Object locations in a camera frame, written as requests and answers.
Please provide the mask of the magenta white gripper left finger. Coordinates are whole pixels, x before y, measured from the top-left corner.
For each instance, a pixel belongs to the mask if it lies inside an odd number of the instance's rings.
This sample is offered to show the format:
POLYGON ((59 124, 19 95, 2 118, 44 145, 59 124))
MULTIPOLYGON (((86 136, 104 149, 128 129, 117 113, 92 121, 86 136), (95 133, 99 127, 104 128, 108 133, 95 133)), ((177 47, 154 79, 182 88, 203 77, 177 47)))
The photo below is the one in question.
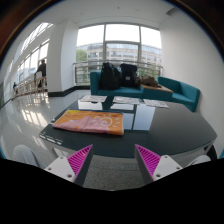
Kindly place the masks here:
POLYGON ((68 157, 59 156, 45 170, 76 185, 84 184, 93 157, 93 145, 86 146, 68 157))

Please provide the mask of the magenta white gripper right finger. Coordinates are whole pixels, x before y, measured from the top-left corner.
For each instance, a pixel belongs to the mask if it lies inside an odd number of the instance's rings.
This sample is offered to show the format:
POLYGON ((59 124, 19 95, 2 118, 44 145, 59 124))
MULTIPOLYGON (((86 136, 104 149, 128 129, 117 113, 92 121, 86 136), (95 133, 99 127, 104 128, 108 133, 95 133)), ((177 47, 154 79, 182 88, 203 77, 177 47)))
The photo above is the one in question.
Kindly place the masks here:
POLYGON ((170 156, 160 156, 138 144, 135 145, 134 154, 145 184, 152 183, 182 169, 170 156))

